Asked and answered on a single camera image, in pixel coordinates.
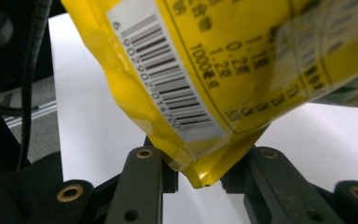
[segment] black cable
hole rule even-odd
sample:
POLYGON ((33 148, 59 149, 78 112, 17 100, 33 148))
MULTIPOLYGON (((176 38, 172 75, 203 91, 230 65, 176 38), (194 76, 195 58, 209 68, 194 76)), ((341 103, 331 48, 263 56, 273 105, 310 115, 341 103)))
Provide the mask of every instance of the black cable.
POLYGON ((34 70, 36 68, 43 35, 45 34, 51 4, 52 0, 35 1, 31 30, 28 35, 21 86, 22 128, 21 152, 19 165, 17 166, 18 170, 25 167, 27 163, 28 149, 31 139, 32 84, 34 81, 34 70))

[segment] white table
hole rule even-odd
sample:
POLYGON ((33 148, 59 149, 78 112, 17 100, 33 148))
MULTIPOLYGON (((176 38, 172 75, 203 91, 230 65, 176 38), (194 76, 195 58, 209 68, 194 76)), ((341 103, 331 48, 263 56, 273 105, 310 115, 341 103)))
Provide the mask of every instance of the white table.
MULTIPOLYGON (((127 154, 145 134, 118 108, 101 66, 84 47, 67 15, 49 21, 65 180, 94 186, 121 173, 127 154)), ((358 108, 302 105, 273 122, 256 143, 282 151, 309 182, 332 190, 358 180, 358 108)), ((243 196, 221 184, 164 195, 164 223, 249 223, 243 196)))

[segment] white label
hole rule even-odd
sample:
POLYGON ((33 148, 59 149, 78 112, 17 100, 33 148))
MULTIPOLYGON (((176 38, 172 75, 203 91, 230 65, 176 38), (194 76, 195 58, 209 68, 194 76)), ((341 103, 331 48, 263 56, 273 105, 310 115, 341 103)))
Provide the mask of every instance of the white label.
POLYGON ((192 84, 155 3, 125 0, 107 17, 157 110, 182 140, 224 135, 192 84))

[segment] nutrition label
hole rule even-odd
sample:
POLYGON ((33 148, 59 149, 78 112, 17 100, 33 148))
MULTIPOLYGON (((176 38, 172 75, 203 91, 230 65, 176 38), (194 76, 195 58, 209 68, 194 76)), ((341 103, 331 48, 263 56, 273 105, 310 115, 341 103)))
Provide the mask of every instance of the nutrition label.
POLYGON ((358 35, 356 0, 263 4, 164 1, 188 67, 234 133, 334 89, 326 58, 358 35))

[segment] plastic packaging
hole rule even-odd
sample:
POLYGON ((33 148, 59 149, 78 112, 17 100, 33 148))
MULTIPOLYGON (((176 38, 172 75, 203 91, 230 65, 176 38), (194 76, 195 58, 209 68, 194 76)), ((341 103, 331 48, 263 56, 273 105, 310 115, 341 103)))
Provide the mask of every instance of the plastic packaging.
POLYGON ((358 76, 358 0, 62 2, 119 106, 194 188, 358 76))

